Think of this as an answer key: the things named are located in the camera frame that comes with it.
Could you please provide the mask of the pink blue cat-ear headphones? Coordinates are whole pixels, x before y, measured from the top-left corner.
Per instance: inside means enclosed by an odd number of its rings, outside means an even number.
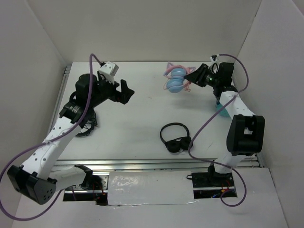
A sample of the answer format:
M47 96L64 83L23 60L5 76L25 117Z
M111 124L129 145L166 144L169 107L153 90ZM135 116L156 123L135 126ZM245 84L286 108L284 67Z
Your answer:
M196 67L184 67L182 65L175 65L172 62L167 63L166 71L163 76L167 78L166 83L163 86L164 90L168 90L170 93L179 93L182 90L190 92L190 84L184 77L193 71Z

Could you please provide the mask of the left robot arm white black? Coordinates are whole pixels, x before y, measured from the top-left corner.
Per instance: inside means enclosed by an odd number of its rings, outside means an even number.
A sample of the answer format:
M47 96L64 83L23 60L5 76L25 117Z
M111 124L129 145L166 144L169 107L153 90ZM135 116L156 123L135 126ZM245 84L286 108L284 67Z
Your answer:
M59 190L78 185L90 188L99 178L88 167L77 164L65 171L51 172L57 159L94 115L94 108L106 101L126 104L134 95L125 80L110 83L102 74L82 74L76 90L59 113L43 145L20 166L12 165L7 175L16 191L39 205L46 204Z

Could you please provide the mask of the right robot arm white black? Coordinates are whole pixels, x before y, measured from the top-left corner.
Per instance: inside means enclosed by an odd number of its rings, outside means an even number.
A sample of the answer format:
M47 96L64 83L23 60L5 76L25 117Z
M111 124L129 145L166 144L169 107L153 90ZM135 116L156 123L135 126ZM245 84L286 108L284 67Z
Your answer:
M255 115L242 101L232 84L234 65L222 62L213 66L202 64L196 71L185 76L189 82L200 87L210 86L216 98L218 112L226 111L231 118L227 134L227 153L217 158L208 168L207 181L219 185L232 172L232 168L245 157L262 150L265 119Z

